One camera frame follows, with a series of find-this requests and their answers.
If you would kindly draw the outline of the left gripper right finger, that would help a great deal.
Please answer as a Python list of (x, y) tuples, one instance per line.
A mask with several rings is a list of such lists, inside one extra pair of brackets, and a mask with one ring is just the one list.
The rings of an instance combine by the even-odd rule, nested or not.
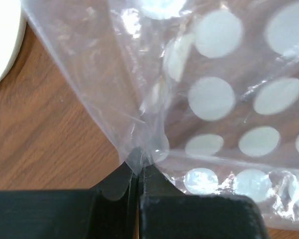
[(267, 239), (257, 205), (246, 196), (186, 195), (154, 166), (139, 176), (141, 239)]

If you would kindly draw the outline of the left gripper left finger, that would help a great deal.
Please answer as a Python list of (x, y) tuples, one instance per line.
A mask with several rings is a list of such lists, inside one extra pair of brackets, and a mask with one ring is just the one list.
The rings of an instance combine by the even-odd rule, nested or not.
[(0, 239), (131, 239), (137, 184), (123, 163), (90, 189), (0, 191)]

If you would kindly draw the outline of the clear zip top bag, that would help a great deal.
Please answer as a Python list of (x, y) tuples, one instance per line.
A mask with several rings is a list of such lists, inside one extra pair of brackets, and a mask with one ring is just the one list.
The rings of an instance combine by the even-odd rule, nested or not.
[(87, 111), (134, 171), (244, 195), (299, 230), (299, 0), (23, 0)]

